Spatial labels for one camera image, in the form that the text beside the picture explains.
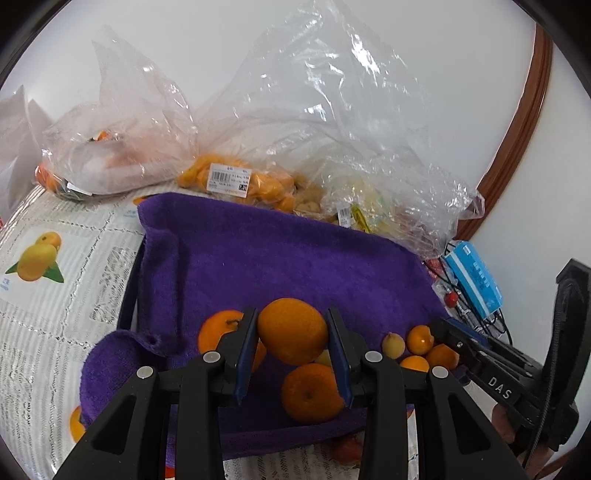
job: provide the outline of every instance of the black cable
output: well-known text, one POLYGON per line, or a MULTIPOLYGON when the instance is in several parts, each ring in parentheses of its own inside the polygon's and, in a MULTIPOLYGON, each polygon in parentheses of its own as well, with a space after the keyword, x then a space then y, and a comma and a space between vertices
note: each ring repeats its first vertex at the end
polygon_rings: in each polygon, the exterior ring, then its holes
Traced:
POLYGON ((505 323, 505 316, 503 315, 503 311, 501 309, 499 309, 499 319, 501 321, 501 324, 503 325, 503 328, 505 329, 505 331, 507 333, 507 339, 509 340, 509 345, 513 346, 513 338, 511 337, 511 332, 509 331, 507 324, 505 323))
POLYGON ((550 369, 548 372, 548 384, 546 387, 546 396, 544 404, 538 417, 538 422, 535 428, 535 434, 531 437, 530 444, 527 447, 527 452, 523 460, 523 468, 526 469, 531 461, 531 457, 535 452, 548 411, 550 409, 550 400, 552 397, 552 389, 554 387, 554 379, 556 377, 556 365, 558 364, 558 347, 560 344, 560 331, 562 324, 566 321, 566 310, 569 300, 569 293, 572 287, 579 290, 579 286, 573 279, 568 279, 558 284, 558 291, 556 292, 556 302, 554 304, 554 318, 552 321, 552 341, 550 343, 550 369))
POLYGON ((441 267, 441 270, 443 271, 443 273, 445 273, 445 277, 447 278, 447 281, 449 283, 451 283, 451 279, 449 278, 449 275, 447 274, 447 269, 445 268, 445 264, 443 263, 443 260, 441 257, 438 258, 439 260, 439 266, 441 267))

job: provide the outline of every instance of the sticker label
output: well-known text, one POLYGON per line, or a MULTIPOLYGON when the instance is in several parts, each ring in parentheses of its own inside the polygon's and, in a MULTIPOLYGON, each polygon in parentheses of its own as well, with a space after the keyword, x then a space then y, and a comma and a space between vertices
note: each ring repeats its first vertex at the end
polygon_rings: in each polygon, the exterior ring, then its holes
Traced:
POLYGON ((87 192, 85 190, 79 189, 76 185, 68 182, 67 184, 68 189, 70 190, 74 190, 75 192, 81 193, 82 195, 88 195, 89 197, 92 197, 91 192, 87 192))
POLYGON ((351 228, 351 205, 348 203, 339 203, 336 211, 339 217, 339 225, 345 228, 351 228))
POLYGON ((252 170, 212 163, 207 179, 207 191, 226 193, 245 199, 252 170))

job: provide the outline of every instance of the small red tomato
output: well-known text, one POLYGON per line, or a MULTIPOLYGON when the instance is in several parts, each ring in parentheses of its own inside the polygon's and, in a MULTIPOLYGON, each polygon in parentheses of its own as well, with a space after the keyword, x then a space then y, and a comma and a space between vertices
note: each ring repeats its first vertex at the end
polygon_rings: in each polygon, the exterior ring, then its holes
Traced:
POLYGON ((341 465, 361 464, 363 445, 355 438, 355 435, 347 435, 333 441, 330 446, 332 458, 341 465))
POLYGON ((447 305, 451 309, 454 309, 456 307, 458 300, 460 300, 460 296, 454 291, 446 293, 443 297, 445 305, 447 305))

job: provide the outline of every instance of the plastic bag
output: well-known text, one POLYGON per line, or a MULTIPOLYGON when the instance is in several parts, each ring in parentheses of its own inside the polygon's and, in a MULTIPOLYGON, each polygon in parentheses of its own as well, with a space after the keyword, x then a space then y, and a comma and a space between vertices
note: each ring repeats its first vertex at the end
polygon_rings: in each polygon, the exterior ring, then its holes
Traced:
POLYGON ((41 150, 29 118, 25 89, 0 101, 0 226, 33 187, 41 150))
MULTIPOLYGON (((458 218, 482 213, 482 198, 419 160, 429 157, 426 99, 343 2, 317 0, 260 36, 230 85, 199 110, 199 151, 253 171, 281 167, 294 180, 295 213, 334 222, 348 203, 368 230, 436 257, 458 218)), ((291 202, 289 192, 283 198, 291 202)))
POLYGON ((196 127, 178 86, 110 27, 94 42, 99 102, 44 132, 40 182, 82 199, 171 180, 194 160, 196 127))

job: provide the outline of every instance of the red berry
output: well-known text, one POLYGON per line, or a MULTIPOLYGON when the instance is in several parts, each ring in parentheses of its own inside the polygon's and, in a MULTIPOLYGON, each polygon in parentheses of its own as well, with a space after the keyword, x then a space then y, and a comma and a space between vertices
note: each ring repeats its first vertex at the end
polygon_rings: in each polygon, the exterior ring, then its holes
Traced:
POLYGON ((450 293, 446 293, 445 296, 443 297, 443 301, 445 302, 445 305, 447 305, 451 309, 456 307, 458 300, 460 300, 460 296, 454 291, 451 291, 450 293))

